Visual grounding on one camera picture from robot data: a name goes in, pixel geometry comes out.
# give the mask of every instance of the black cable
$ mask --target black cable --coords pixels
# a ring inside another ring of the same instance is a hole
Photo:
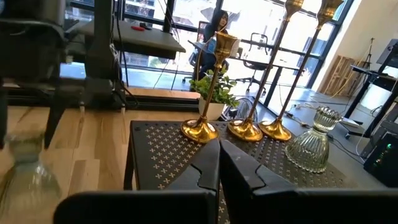
[[[358,162],[359,164],[363,165],[363,163],[359,160],[357,160],[355,157],[353,157],[351,154],[354,154],[351,151],[347,151],[346,149],[343,150],[342,148],[340,148],[338,145],[336,145],[334,142],[330,141],[330,143],[334,144],[339,150],[341,150],[342,152],[344,152],[345,154],[347,154],[347,156],[350,156],[350,158],[352,158],[353,160],[355,160],[356,162]]]
[[[123,41],[122,41],[122,35],[120,32],[120,25],[119,25],[119,13],[116,14],[116,27],[118,28],[118,35],[119,35],[119,41],[120,41],[120,46],[121,46],[121,53],[123,54],[123,60],[124,60],[124,72],[126,73],[126,83],[127,86],[129,86],[129,75],[127,73],[127,63],[126,63],[126,54],[124,53],[124,46],[123,46]],[[137,98],[123,85],[123,81],[120,80],[121,82],[121,86],[124,88],[124,90],[134,99],[134,101],[136,102],[136,108],[139,106],[139,102],[137,100]]]
[[[161,78],[162,75],[163,75],[164,70],[166,69],[167,65],[169,64],[169,61],[170,61],[170,59],[167,59],[166,65],[165,65],[164,68],[162,69],[162,72],[160,73],[159,77],[157,78],[157,80],[156,80],[156,82],[155,82],[155,85],[154,85],[154,87],[153,87],[152,89],[154,89],[154,88],[156,87],[157,83],[159,82],[160,78]]]

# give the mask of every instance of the table leg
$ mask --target table leg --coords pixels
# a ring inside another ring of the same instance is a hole
[[[134,173],[134,159],[132,158],[132,134],[130,133],[129,146],[127,148],[126,169],[124,170],[123,189],[132,190],[132,175]]]
[[[278,85],[278,81],[279,81],[280,75],[282,74],[282,70],[283,70],[282,67],[278,67],[278,70],[276,71],[274,80],[271,83],[271,87],[269,87],[269,91],[268,91],[266,100],[264,102],[264,106],[268,106],[269,102],[271,102],[272,95],[274,94],[275,88]]]
[[[361,101],[361,99],[362,99],[363,95],[365,94],[366,90],[368,90],[369,85],[371,84],[370,80],[371,80],[371,76],[368,75],[368,78],[366,79],[365,84],[362,86],[362,88],[359,91],[358,95],[356,95],[353,103],[351,104],[351,106],[349,106],[347,113],[344,115],[345,118],[349,118],[353,114],[356,106]]]

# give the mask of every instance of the window frame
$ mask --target window frame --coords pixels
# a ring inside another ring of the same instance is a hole
[[[177,29],[186,30],[186,31],[190,31],[190,32],[196,32],[196,33],[198,32],[198,28],[194,27],[194,26],[186,26],[186,25],[178,24],[178,23],[171,25],[166,16],[165,16],[164,20],[160,20],[160,19],[154,19],[154,18],[150,18],[150,17],[145,17],[145,16],[140,16],[140,15],[136,15],[136,14],[127,13],[124,10],[125,7],[126,7],[126,0],[118,0],[118,1],[121,1],[122,4],[116,10],[117,10],[117,13],[118,13],[119,17],[122,20],[124,20],[124,19],[134,19],[134,20],[137,20],[137,21],[148,22],[148,23],[151,23],[151,24],[160,25],[160,26],[163,26],[164,32],[170,32],[171,28],[177,28]],[[173,6],[172,8],[174,8],[176,0],[166,0],[166,1],[167,1],[167,5],[168,6]],[[270,2],[273,2],[273,3],[281,5],[281,6],[283,6],[284,3],[285,3],[285,2],[283,2],[281,0],[265,0],[265,1],[270,1]],[[313,84],[315,83],[315,80],[317,79],[319,71],[320,71],[323,63],[325,62],[326,56],[328,55],[328,53],[330,51],[330,48],[331,48],[333,42],[335,41],[337,34],[340,31],[340,28],[341,28],[341,26],[342,26],[342,24],[343,24],[343,22],[344,22],[344,20],[345,20],[345,18],[347,16],[347,13],[348,13],[353,1],[354,0],[346,0],[343,3],[344,6],[343,6],[343,9],[341,10],[341,14],[340,14],[338,20],[332,20],[330,22],[330,24],[333,26],[333,30],[332,30],[332,32],[330,34],[330,37],[329,37],[329,39],[328,39],[328,41],[326,43],[325,49],[323,50],[322,54],[321,55],[312,55],[312,54],[310,55],[311,58],[318,59],[318,63],[317,63],[317,66],[315,67],[315,70],[314,70],[312,76],[308,80],[306,88],[311,88],[313,86]],[[217,12],[217,11],[221,10],[223,2],[224,2],[224,0],[217,0],[216,1],[216,7],[215,7],[214,12]],[[78,8],[78,9],[84,9],[84,10],[87,10],[87,11],[94,11],[94,5],[83,3],[83,2],[74,1],[74,0],[70,1],[69,6],[70,7],[75,7],[75,8]],[[316,16],[317,16],[316,13],[310,12],[310,11],[307,11],[307,10],[304,10],[304,9],[299,10],[299,12],[304,13],[304,14],[306,14],[306,15],[308,15],[310,17],[314,17],[314,18],[316,18]],[[170,17],[172,17],[172,14],[173,14],[173,11],[167,12],[167,15],[170,16]],[[242,39],[241,42],[250,44],[250,40],[246,40],[246,39]],[[273,45],[265,46],[265,44],[261,44],[261,43],[255,43],[255,44],[257,46],[267,47],[269,49],[273,49],[274,48]],[[289,53],[292,53],[292,54],[301,55],[301,56],[305,55],[305,52],[299,52],[299,51],[296,51],[296,50],[290,50],[290,49],[285,49],[285,48],[280,48],[279,50],[284,51],[284,52],[289,52]]]

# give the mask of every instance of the electronic device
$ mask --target electronic device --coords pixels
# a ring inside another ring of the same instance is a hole
[[[387,133],[364,163],[364,169],[387,187],[398,187],[398,137]]]
[[[386,66],[398,68],[398,39],[392,39],[377,60],[381,64],[379,73],[382,73]]]
[[[210,141],[165,190],[87,192],[57,207],[54,224],[215,224],[220,186],[220,144]]]

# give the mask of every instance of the black metal table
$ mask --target black metal table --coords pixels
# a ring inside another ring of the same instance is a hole
[[[196,49],[202,50],[202,51],[204,51],[204,53],[212,54],[212,52],[208,51],[207,48],[204,47],[204,46],[205,46],[204,43],[201,43],[201,42],[192,42],[192,41],[190,41],[190,40],[188,40],[188,42],[189,42],[190,44],[192,44]],[[254,64],[254,63],[256,63],[256,64],[263,64],[264,66],[268,66],[268,63],[260,62],[260,61],[252,61],[252,60],[248,60],[248,59],[244,59],[244,58],[229,57],[229,59],[240,60],[240,61],[242,61],[242,62],[247,62],[247,63],[251,63],[251,64]],[[196,63],[196,64],[195,64],[195,68],[194,68],[195,70],[194,70],[193,75],[192,75],[192,78],[193,78],[193,79],[196,79],[196,76],[197,76],[196,71],[197,71],[197,69],[198,69],[198,68],[197,68],[198,64],[199,64],[199,63]],[[272,95],[274,94],[274,91],[275,91],[275,89],[276,89],[276,86],[278,85],[278,81],[279,81],[280,76],[282,75],[283,69],[286,68],[286,69],[291,69],[291,70],[296,70],[296,71],[299,70],[299,68],[297,68],[297,67],[282,65],[282,64],[278,64],[278,63],[274,63],[273,66],[274,66],[274,67],[277,67],[277,71],[276,71],[275,77],[274,77],[274,79],[273,79],[273,81],[272,81],[272,83],[271,83],[271,86],[269,87],[269,91],[268,91],[268,94],[267,94],[267,96],[266,96],[266,99],[264,100],[264,103],[263,103],[264,106],[268,106],[268,105],[269,105],[269,102],[271,102]],[[253,82],[254,82],[254,83],[257,83],[258,85],[260,85],[260,83],[261,83],[260,80],[255,80],[255,81],[253,81]]]
[[[382,76],[382,75],[379,75],[377,72],[374,72],[372,70],[368,70],[365,68],[357,67],[355,65],[352,65],[351,67],[353,68],[354,72],[363,73],[363,74],[367,75],[368,77],[366,78],[361,90],[356,95],[353,103],[348,108],[348,111],[344,115],[345,118],[349,118],[353,114],[356,106],[361,101],[362,97],[366,93],[366,90],[368,90],[370,84],[377,85],[378,87],[381,87],[385,90],[391,91],[391,93],[392,93],[388,97],[388,99],[384,103],[384,105],[381,107],[380,112],[376,115],[376,117],[373,119],[373,121],[371,122],[371,124],[365,131],[363,128],[356,128],[356,127],[352,127],[352,126],[349,126],[346,124],[342,124],[348,130],[348,134],[346,135],[346,138],[349,138],[350,135],[355,135],[355,136],[363,135],[364,138],[370,138],[373,129],[377,127],[377,125],[380,123],[381,119],[384,117],[384,115],[387,113],[388,109],[393,104],[394,100],[397,98],[398,86],[394,86],[395,82],[396,82],[396,79],[394,77]]]
[[[298,187],[355,187],[331,164],[326,172],[313,174],[287,160],[282,149],[285,142],[264,137],[260,142],[244,142],[227,132],[227,122],[212,123],[220,138],[227,139],[267,166],[276,174]],[[132,189],[135,172],[138,190],[162,190],[173,182],[191,163],[202,145],[192,142],[180,133],[181,122],[132,121],[127,153],[124,189]],[[220,187],[219,223],[229,223],[226,204]]]

